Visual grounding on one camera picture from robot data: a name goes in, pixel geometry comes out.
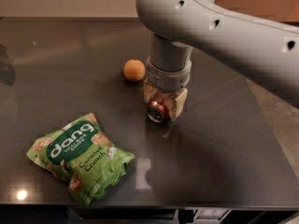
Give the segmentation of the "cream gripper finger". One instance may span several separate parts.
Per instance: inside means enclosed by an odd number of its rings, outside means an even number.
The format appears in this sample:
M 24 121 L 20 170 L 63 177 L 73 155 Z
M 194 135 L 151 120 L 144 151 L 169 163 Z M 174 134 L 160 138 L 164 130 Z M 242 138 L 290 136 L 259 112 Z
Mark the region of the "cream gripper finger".
M 143 83 L 143 99 L 146 104 L 148 104 L 151 99 L 156 94 L 157 89 L 153 87 L 153 85 L 147 80 Z
M 171 120 L 176 120 L 181 115 L 187 95 L 188 90 L 186 88 L 182 88 L 179 91 L 171 93 L 168 97 L 167 107 Z

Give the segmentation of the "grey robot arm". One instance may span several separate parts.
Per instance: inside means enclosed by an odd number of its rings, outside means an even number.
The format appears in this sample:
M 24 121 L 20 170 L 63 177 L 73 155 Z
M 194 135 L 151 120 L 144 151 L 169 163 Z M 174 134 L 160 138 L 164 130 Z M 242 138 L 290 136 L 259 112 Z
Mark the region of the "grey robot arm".
M 215 0 L 136 0 L 151 31 L 144 101 L 157 122 L 180 116 L 194 48 L 299 105 L 299 29 L 219 7 Z

